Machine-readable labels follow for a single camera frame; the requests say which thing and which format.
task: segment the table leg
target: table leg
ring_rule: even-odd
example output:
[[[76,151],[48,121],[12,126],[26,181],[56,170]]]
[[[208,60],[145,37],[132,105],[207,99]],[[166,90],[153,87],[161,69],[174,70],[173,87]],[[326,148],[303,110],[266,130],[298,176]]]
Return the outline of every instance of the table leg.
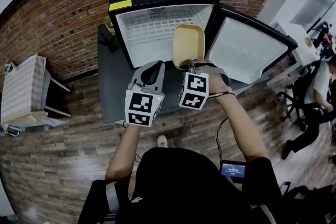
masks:
[[[296,70],[297,68],[299,68],[301,66],[300,63],[296,62],[294,65],[290,66],[289,68],[287,68],[284,72],[280,73],[279,75],[277,75],[276,77],[272,78],[271,80],[266,82],[266,86],[271,86],[273,85],[275,82],[277,82],[278,80],[286,77],[287,75],[289,75],[290,73],[292,73],[294,70]]]
[[[56,79],[51,78],[51,81],[53,81],[54,83],[56,83],[57,85],[59,85],[61,88],[65,89],[67,92],[70,91],[70,89],[68,89],[67,87],[63,86],[61,83],[59,83]]]
[[[60,110],[58,110],[58,109],[53,109],[53,108],[51,108],[51,107],[49,107],[49,106],[47,106],[47,105],[46,105],[44,108],[45,108],[45,109],[47,109],[47,110],[50,110],[50,111],[56,112],[56,113],[58,113],[58,114],[61,114],[61,115],[67,116],[67,117],[72,117],[72,115],[71,115],[71,114],[69,114],[69,113],[66,113],[66,112],[60,111]]]

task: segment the wood plank floor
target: wood plank floor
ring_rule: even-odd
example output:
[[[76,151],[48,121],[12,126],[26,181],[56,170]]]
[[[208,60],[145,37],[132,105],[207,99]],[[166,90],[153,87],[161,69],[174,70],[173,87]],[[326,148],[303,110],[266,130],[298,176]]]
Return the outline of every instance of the wood plank floor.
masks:
[[[289,80],[272,88],[254,87],[240,98],[249,116],[258,126],[266,143],[278,183],[321,187],[336,183],[332,155],[331,127],[320,127],[318,139],[306,149],[280,159],[283,143],[301,134],[292,119],[280,121],[287,109],[276,93]],[[77,223],[91,182],[103,179],[124,128],[102,123],[97,75],[69,85],[66,96],[73,117],[69,123],[49,131],[26,132],[19,137],[0,140],[0,169],[10,200],[22,223]],[[141,133],[137,153],[142,156],[156,146],[165,134],[169,147],[183,147],[199,152],[219,165],[215,134],[225,114],[215,101],[199,111],[179,109],[162,113],[150,129]],[[219,132],[224,159],[243,161],[226,122]],[[130,186],[134,189],[135,162]]]

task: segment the person sitting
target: person sitting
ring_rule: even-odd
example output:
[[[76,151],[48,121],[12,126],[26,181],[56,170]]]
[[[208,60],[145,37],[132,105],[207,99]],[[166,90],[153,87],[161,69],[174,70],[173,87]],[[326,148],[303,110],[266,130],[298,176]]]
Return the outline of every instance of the person sitting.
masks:
[[[324,108],[327,113],[322,115],[319,108],[313,108],[312,106],[303,107],[303,113],[305,114],[306,123],[308,125],[307,130],[295,140],[287,140],[282,151],[282,159],[286,159],[291,151],[297,152],[312,144],[319,135],[319,125],[336,118],[336,110],[333,109],[333,107],[336,106],[334,94],[331,95],[331,103],[327,102],[329,82],[332,73],[336,73],[336,55],[329,61],[325,59],[321,61],[321,65],[304,96],[305,104],[316,103]],[[336,81],[333,81],[331,92],[335,90]]]

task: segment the wrist strap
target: wrist strap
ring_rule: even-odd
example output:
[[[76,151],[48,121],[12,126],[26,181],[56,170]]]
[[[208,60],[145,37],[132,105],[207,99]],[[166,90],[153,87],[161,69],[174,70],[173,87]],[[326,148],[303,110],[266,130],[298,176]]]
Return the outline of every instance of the wrist strap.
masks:
[[[213,95],[209,95],[207,100],[218,97],[218,96],[221,96],[221,95],[226,95],[226,94],[233,94],[236,97],[236,94],[234,92],[227,91],[227,92],[220,92],[220,93],[216,93],[216,94],[213,94]]]

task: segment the desk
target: desk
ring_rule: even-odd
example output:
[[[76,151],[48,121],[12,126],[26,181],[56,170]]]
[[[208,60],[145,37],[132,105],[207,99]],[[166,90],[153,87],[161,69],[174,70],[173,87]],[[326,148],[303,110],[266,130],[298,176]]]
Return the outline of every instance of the desk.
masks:
[[[122,123],[125,119],[126,89],[135,70],[131,70],[116,38],[113,42],[119,49],[114,53],[111,53],[107,46],[99,44],[100,40],[103,41],[102,33],[108,40],[111,40],[112,35],[105,25],[98,26],[98,81],[103,123]],[[264,73],[255,83],[267,79],[268,76]],[[165,98],[161,112],[174,111],[179,107],[182,82],[183,74],[173,66],[172,62],[166,62],[162,87]],[[240,94],[255,83],[245,84],[232,80],[230,86],[236,94]]]
[[[276,29],[286,36],[290,36],[297,42],[298,47],[292,52],[295,57],[296,63],[290,66],[284,72],[280,73],[279,75],[268,81],[266,83],[267,86],[271,86],[272,84],[286,77],[299,67],[305,67],[312,62],[320,59],[320,55],[318,54],[314,45],[312,44],[311,47],[308,47],[306,43],[306,38],[308,37],[308,34],[301,25],[278,23]]]

